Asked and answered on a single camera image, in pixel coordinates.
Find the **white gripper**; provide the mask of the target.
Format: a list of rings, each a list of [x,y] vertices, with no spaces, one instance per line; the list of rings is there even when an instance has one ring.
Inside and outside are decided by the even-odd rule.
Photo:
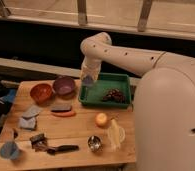
[[[101,63],[102,61],[99,59],[85,57],[81,64],[81,74],[80,74],[81,81],[84,77],[90,75],[93,78],[95,83],[98,79],[98,75],[101,70]]]

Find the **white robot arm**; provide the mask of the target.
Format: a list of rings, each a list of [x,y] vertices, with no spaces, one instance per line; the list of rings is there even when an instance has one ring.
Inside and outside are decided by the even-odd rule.
[[[140,77],[134,94],[138,171],[195,171],[195,58],[118,47],[99,33],[82,41],[82,79],[105,61]]]

